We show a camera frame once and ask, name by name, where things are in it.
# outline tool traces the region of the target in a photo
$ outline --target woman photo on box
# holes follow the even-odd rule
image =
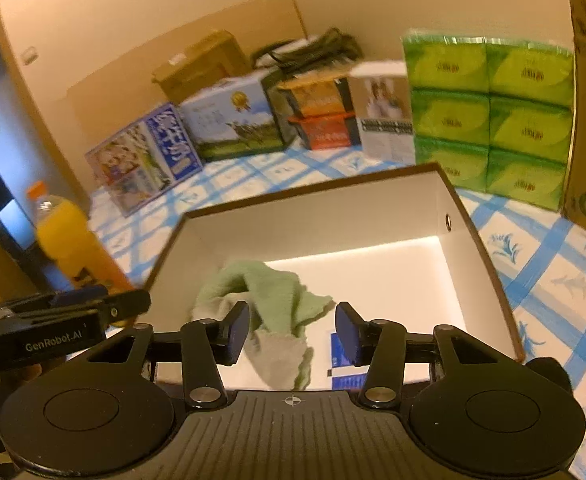
[[[371,119],[400,120],[403,117],[399,99],[393,94],[393,79],[368,79],[366,82],[369,92],[367,113]]]

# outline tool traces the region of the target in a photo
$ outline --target gray cloth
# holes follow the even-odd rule
[[[293,272],[237,261],[204,284],[190,319],[221,320],[237,301],[249,304],[244,351],[260,378],[273,390],[306,388],[313,349],[307,346],[305,326],[331,310],[333,300],[308,292]]]

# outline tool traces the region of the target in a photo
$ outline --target blue milk box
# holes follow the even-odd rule
[[[171,104],[129,124],[86,158],[124,216],[202,170],[195,146]]]
[[[359,390],[364,386],[369,367],[355,368],[344,353],[337,333],[331,334],[331,389]]]
[[[279,69],[222,79],[180,104],[198,153],[218,160],[283,150],[295,137],[292,110],[276,89]]]

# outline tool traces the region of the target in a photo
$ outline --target blue checkered tablecloth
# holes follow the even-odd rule
[[[93,195],[90,227],[134,283],[148,277],[182,213],[290,187],[398,167],[359,148],[212,162],[129,218],[108,193]],[[571,377],[586,415],[586,231],[556,213],[459,189],[499,273],[527,359],[552,356]],[[572,465],[586,480],[586,436]]]

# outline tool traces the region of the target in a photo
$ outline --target open cardboard box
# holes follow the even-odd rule
[[[452,324],[522,361],[524,352],[496,271],[457,193],[437,164],[354,176],[187,213],[165,247],[140,321],[179,330],[201,285],[225,264],[261,260],[296,272],[308,289],[349,301],[364,319],[409,332]],[[330,389],[334,313],[307,326],[310,389]],[[247,358],[219,367],[225,387],[266,389]],[[158,380],[181,382],[179,364]],[[428,379],[407,365],[405,381]]]

